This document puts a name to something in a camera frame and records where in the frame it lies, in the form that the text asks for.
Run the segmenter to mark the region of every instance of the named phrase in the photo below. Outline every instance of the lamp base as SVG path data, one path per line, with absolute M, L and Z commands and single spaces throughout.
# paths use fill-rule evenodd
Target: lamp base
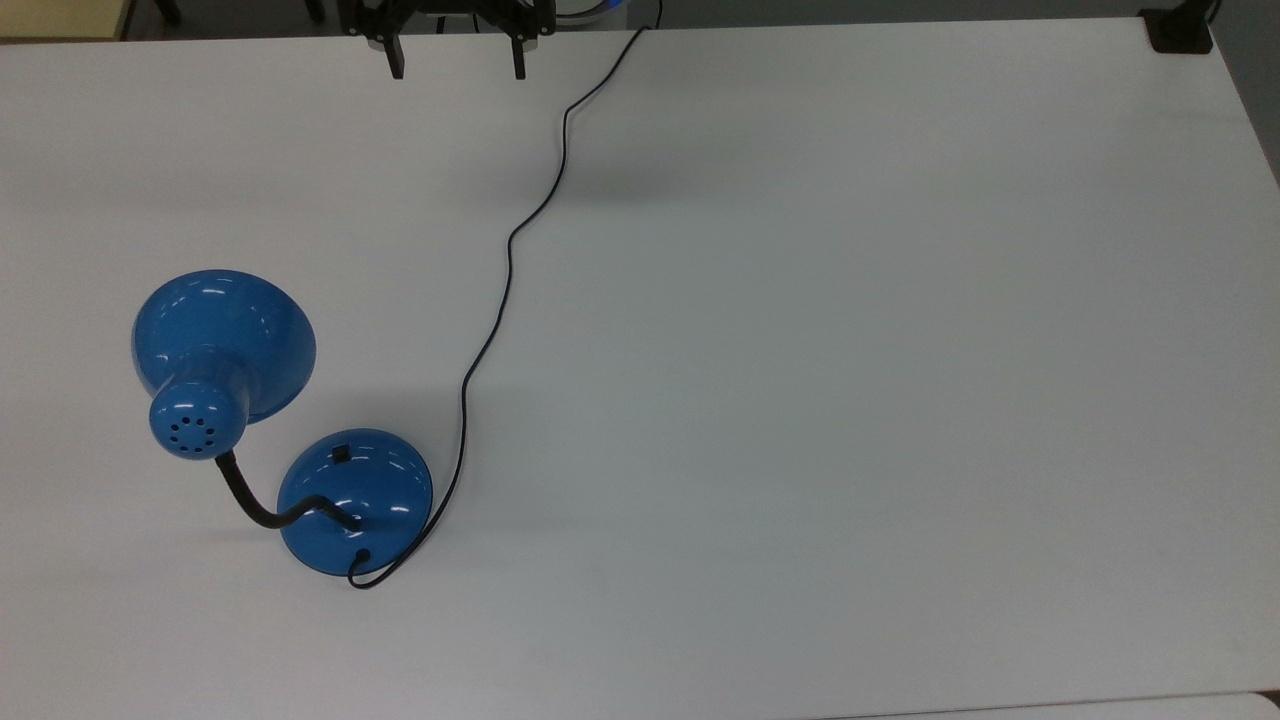
M 431 514 L 431 473 L 413 446 L 370 428 L 342 430 L 316 442 L 293 461 L 280 484 L 282 510 L 323 495 L 360 519 L 349 532 L 320 512 L 307 512 L 280 530 L 289 552 L 312 570 L 346 575 L 361 550 L 361 574 L 385 568 L 417 537 Z

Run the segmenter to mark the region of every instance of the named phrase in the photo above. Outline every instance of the blue lamp shade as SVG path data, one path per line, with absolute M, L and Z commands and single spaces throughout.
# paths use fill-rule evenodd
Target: blue lamp shade
M 274 284 L 201 270 L 151 293 L 133 323 L 133 365 L 151 395 L 151 433 L 188 460 L 229 451 L 270 418 L 315 368 L 311 323 Z

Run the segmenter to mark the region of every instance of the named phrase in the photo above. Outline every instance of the cable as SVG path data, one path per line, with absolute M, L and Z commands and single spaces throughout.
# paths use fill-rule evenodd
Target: cable
M 480 346 L 480 351 L 476 352 L 475 360 L 471 361 L 471 366 L 467 368 L 466 374 L 462 375 L 462 388 L 458 393 L 460 405 L 462 409 L 462 429 L 458 437 L 458 460 L 457 464 L 453 466 L 453 478 L 449 479 L 449 486 L 444 489 L 444 497 L 440 498 L 440 506 L 436 507 L 435 514 L 433 514 L 431 519 L 426 521 L 426 525 L 422 525 L 422 529 L 417 533 L 417 537 L 413 538 L 413 542 L 411 542 L 408 547 L 406 547 L 399 555 L 397 555 L 396 560 L 393 560 L 390 565 L 388 565 L 387 569 L 383 570 L 381 574 L 379 574 L 372 580 L 369 580 L 367 583 L 362 583 L 356 579 L 356 570 L 361 565 L 369 561 L 370 553 L 367 551 L 357 552 L 356 557 L 351 561 L 351 566 L 347 568 L 347 582 L 351 583 L 351 587 L 356 589 L 369 589 L 376 587 L 379 583 L 389 578 L 392 573 L 398 570 L 399 566 L 403 565 L 404 561 L 408 560 L 408 557 L 413 555 L 413 552 L 419 547 L 421 547 L 421 544 L 426 541 L 428 536 L 431 534 L 431 530 L 435 528 L 435 524 L 440 521 L 440 516 L 444 515 L 444 509 L 448 507 L 449 498 L 453 497 L 453 491 L 458 487 L 458 477 L 462 475 L 462 460 L 466 457 L 467 454 L 467 389 L 471 387 L 471 378 L 475 375 L 476 369 L 480 366 L 480 361 L 484 360 L 484 356 L 489 352 L 489 347 L 493 345 L 494 338 L 498 336 L 498 328 L 502 327 L 502 319 L 507 313 L 507 302 L 511 300 L 511 282 L 516 272 L 516 260 L 513 255 L 516 236 L 520 234 L 520 231 L 529 227 L 530 223 L 536 220 L 538 217 L 543 214 L 543 210 L 545 210 L 547 206 L 550 204 L 552 197 L 556 197 L 556 191 L 559 190 L 561 181 L 564 179 L 564 168 L 568 165 L 570 114 L 572 114 L 573 110 L 576 110 L 580 105 L 582 105 L 593 96 L 595 96 L 595 94 L 599 92 L 600 88 L 603 88 L 609 82 L 609 79 L 613 78 L 613 73 L 616 73 L 618 70 L 618 67 L 622 65 L 622 60 L 627 56 L 627 53 L 631 51 L 631 46 L 635 45 L 636 40 L 640 40 L 640 36 L 644 35 L 644 32 L 648 29 L 653 28 L 650 28 L 649 26 L 644 26 L 640 29 L 637 29 L 635 35 L 631 36 L 631 40 L 627 41 L 627 45 L 622 49 L 622 53 L 618 54 L 618 59 L 613 61 L 613 67 L 609 68 L 609 72 L 604 76 L 604 79 L 595 83 L 595 87 L 589 90 L 586 95 L 579 97 L 576 102 L 564 109 L 564 114 L 561 117 L 561 161 L 559 161 L 559 169 L 556 170 L 556 179 L 552 182 L 550 190 L 547 191 L 547 197 L 544 197 L 543 201 L 538 205 L 538 208 L 534 209 L 534 211 L 530 213 L 529 217 L 524 219 L 524 222 L 516 225 L 516 229 L 511 231 L 509 236 L 507 236 L 507 282 L 503 284 L 502 288 L 502 300 L 498 302 L 498 314 L 493 320 L 493 327 L 489 329 L 489 337 L 485 338 L 484 345 Z

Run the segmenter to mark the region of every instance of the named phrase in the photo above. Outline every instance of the blue desk lamp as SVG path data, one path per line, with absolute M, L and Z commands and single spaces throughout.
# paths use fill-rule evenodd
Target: blue desk lamp
M 151 433 L 187 460 L 212 459 L 246 514 L 329 575 L 385 568 L 431 511 L 431 474 L 403 439 L 370 428 L 328 436 L 293 462 L 276 512 L 253 497 L 232 448 L 279 413 L 315 366 L 311 323 L 274 284 L 234 270 L 174 278 L 133 323 L 133 364 L 151 393 Z

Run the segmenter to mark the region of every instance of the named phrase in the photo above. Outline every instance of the table surface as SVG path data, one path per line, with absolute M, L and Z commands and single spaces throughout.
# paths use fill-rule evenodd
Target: table surface
M 0 38 L 118 40 L 128 0 L 0 0 Z
M 142 300 L 319 338 L 264 498 L 457 386 L 621 33 L 0 47 L 15 717 L 783 719 L 1280 687 L 1280 193 L 1140 20 L 663 31 L 573 120 L 372 592 L 151 439 Z
M 1280 710 L 1257 694 L 1133 702 L 1011 707 L 913 715 L 919 720 L 1276 720 Z

